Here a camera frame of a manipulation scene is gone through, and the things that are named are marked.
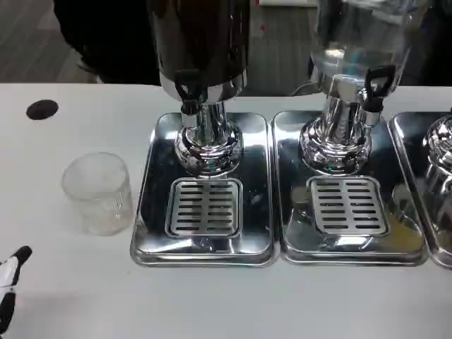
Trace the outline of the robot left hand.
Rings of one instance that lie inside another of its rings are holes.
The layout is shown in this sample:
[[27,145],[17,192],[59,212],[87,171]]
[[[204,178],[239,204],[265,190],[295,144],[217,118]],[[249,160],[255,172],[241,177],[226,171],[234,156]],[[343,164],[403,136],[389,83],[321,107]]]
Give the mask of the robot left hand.
[[15,286],[21,268],[31,255],[32,249],[29,246],[22,246],[6,261],[1,262],[1,335],[10,326],[16,305]]

